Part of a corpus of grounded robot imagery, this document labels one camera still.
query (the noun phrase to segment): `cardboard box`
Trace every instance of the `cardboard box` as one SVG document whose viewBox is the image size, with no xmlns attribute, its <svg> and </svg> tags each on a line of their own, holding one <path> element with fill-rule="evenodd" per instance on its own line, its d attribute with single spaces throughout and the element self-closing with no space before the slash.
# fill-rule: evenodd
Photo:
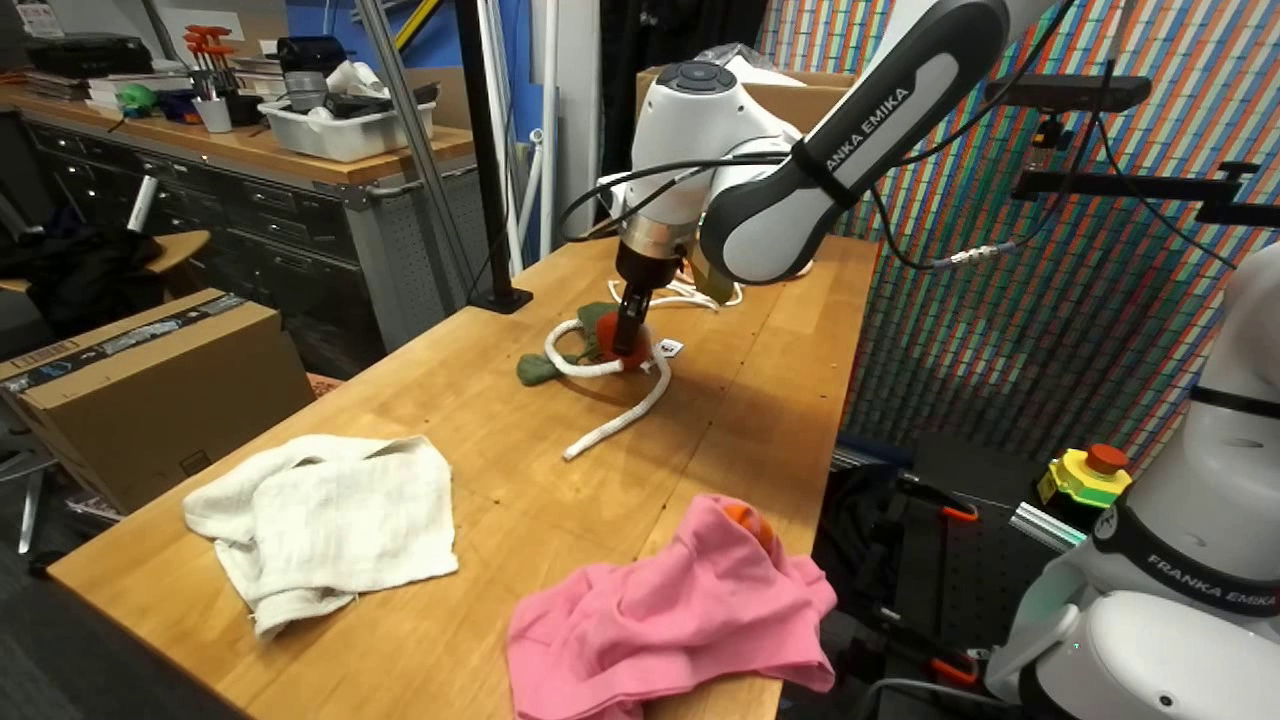
<svg viewBox="0 0 1280 720">
<path fill-rule="evenodd" d="M 658 79 L 662 67 L 647 67 L 637 77 L 637 109 L 645 109 L 645 92 Z M 801 130 L 809 130 L 815 119 L 830 117 L 830 109 L 852 86 L 852 73 L 789 73 L 796 77 L 803 86 L 789 86 L 789 82 L 744 82 L 747 94 L 770 109 L 774 117 L 796 122 Z"/>
<path fill-rule="evenodd" d="M 11 412 L 132 512 L 308 403 L 273 306 L 198 290 L 0 364 Z"/>
</svg>

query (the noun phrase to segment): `yellow part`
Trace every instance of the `yellow part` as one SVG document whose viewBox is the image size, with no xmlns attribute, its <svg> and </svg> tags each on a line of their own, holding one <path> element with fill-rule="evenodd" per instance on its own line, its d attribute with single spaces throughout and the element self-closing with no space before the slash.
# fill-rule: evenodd
<svg viewBox="0 0 1280 720">
<path fill-rule="evenodd" d="M 405 52 L 412 41 L 417 41 L 417 31 L 425 31 L 425 25 L 438 14 L 438 7 L 439 7 L 439 0 L 421 0 L 409 14 L 405 14 L 405 25 L 395 28 L 395 52 Z"/>
<path fill-rule="evenodd" d="M 1041 477 L 1041 505 L 1049 505 L 1055 490 L 1073 494 L 1076 505 L 1111 506 L 1118 494 L 1131 484 L 1128 468 L 1122 473 L 1097 473 L 1087 468 L 1085 447 L 1067 447 L 1049 464 Z"/>
</svg>

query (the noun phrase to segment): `pink cloth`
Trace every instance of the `pink cloth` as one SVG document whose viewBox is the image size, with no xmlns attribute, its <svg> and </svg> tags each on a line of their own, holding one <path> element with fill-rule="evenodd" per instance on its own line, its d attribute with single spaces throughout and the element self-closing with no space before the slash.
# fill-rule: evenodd
<svg viewBox="0 0 1280 720">
<path fill-rule="evenodd" d="M 737 671 L 830 691 L 821 620 L 832 609 L 809 554 L 770 550 L 724 500 L 702 494 L 662 554 L 583 568 L 518 609 L 513 705 L 524 720 L 637 720 L 642 700 Z"/>
</svg>

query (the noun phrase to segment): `wall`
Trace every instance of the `wall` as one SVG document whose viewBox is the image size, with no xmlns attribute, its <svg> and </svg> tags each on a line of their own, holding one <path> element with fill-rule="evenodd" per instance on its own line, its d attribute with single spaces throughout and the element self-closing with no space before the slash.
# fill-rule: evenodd
<svg viewBox="0 0 1280 720">
<path fill-rule="evenodd" d="M 1076 5 L 1036 73 L 1094 73 L 1122 5 Z M 1153 77 L 1146 109 L 1108 117 L 1128 171 L 1214 175 L 1259 159 L 1248 201 L 1280 204 L 1280 18 L 1268 0 L 1131 5 L 1122 77 Z M 887 0 L 775 0 L 760 46 L 784 67 L 858 73 Z M 1008 201 L 1036 111 L 998 109 L 972 135 L 879 187 L 908 250 L 1029 235 L 1036 204 Z M 1278 232 L 1214 227 L 1161 204 L 1191 239 L 1244 258 Z M 879 235 L 867 207 L 859 235 Z M 1026 250 L 954 272 L 879 264 L 850 440 L 913 455 L 959 434 L 1045 464 L 1064 443 L 1118 440 L 1146 464 L 1175 429 L 1228 269 L 1131 201 L 1076 195 Z"/>
</svg>

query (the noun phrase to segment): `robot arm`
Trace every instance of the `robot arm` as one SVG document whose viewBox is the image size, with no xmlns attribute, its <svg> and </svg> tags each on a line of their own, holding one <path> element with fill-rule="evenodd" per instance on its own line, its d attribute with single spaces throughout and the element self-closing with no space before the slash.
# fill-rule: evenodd
<svg viewBox="0 0 1280 720">
<path fill-rule="evenodd" d="M 616 255 L 627 279 L 616 353 L 637 348 L 647 296 L 674 279 L 697 239 L 722 272 L 747 285 L 801 272 L 830 225 L 1055 5 L 1073 0 L 899 0 L 865 77 L 809 135 L 752 105 L 718 65 L 667 67 L 637 119 L 637 168 L 742 152 L 780 152 L 784 159 L 680 185 L 674 185 L 677 171 L 663 171 L 627 187 L 627 204 L 645 207 Z"/>
</svg>

